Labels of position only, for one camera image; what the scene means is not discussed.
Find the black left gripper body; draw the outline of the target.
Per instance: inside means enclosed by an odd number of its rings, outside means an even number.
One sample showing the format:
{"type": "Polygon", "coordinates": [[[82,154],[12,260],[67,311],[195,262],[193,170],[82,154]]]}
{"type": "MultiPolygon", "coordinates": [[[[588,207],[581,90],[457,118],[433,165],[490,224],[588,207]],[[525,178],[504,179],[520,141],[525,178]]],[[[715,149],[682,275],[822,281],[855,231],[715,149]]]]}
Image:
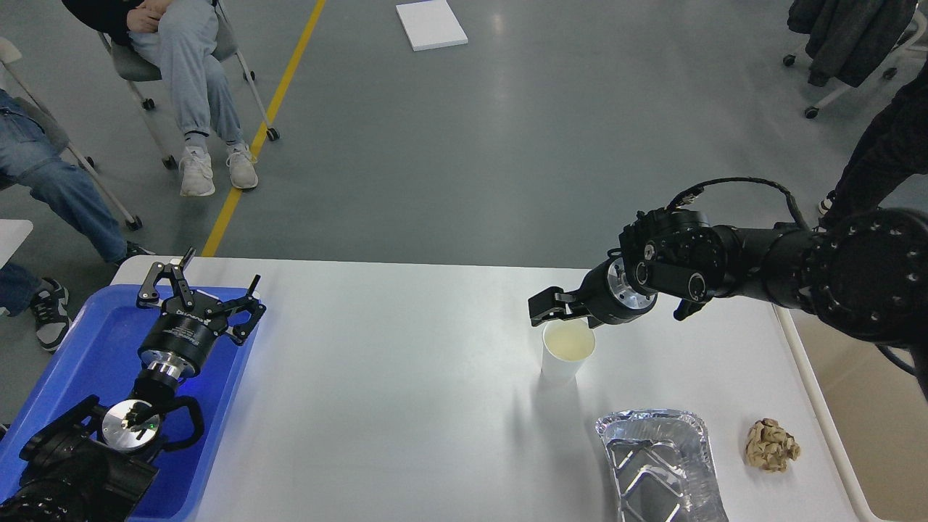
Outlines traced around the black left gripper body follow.
{"type": "Polygon", "coordinates": [[[137,350],[141,367],[151,370],[168,366],[175,379],[196,377],[202,372],[220,334],[228,329],[232,311],[223,311],[223,301],[212,294],[195,291],[194,307],[186,310],[180,297],[165,302],[152,329],[137,350]]]}

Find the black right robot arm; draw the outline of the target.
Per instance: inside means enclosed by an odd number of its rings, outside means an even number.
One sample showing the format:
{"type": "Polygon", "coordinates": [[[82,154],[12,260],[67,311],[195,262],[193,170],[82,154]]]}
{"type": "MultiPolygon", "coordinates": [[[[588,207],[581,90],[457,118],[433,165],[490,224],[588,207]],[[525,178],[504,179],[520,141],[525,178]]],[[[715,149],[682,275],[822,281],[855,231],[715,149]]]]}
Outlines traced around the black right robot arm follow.
{"type": "Polygon", "coordinates": [[[580,287],[553,286],[528,300],[531,324],[584,318],[590,329],[630,323],[660,294],[686,320],[715,298],[749,297],[802,310],[874,344],[926,389],[927,221],[924,212],[878,209],[824,231],[808,227],[779,183],[792,217],[770,229],[711,225],[687,209],[705,183],[640,211],[580,287]]]}

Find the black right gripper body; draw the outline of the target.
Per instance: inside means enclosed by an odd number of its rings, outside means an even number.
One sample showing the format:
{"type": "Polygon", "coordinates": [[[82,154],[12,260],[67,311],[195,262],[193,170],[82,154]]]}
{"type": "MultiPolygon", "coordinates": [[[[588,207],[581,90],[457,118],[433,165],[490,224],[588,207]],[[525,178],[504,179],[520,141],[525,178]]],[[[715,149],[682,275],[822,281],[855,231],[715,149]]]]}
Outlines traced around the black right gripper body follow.
{"type": "Polygon", "coordinates": [[[656,294],[643,294],[630,284],[622,257],[610,258],[587,272],[576,290],[576,314],[587,318],[587,325],[630,323],[651,311],[656,294]]]}

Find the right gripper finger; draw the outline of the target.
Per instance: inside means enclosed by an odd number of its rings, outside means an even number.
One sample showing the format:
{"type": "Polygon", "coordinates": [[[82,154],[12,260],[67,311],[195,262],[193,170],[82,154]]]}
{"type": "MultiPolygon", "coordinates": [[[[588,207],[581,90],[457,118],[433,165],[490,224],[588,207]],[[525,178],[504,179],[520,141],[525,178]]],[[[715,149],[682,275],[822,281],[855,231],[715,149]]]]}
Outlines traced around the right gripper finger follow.
{"type": "Polygon", "coordinates": [[[589,317],[586,305],[575,293],[567,293],[561,287],[548,287],[528,299],[531,327],[538,327],[554,320],[574,320],[589,317]]]}

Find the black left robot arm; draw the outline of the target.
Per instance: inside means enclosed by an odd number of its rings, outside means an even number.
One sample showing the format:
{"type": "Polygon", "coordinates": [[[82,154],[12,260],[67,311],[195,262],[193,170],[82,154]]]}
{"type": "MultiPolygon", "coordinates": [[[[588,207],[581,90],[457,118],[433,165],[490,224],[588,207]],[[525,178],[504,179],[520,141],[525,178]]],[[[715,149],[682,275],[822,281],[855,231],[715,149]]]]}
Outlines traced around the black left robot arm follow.
{"type": "Polygon", "coordinates": [[[86,302],[2,440],[4,521],[188,518],[266,311],[192,287],[194,254],[86,302]]]}

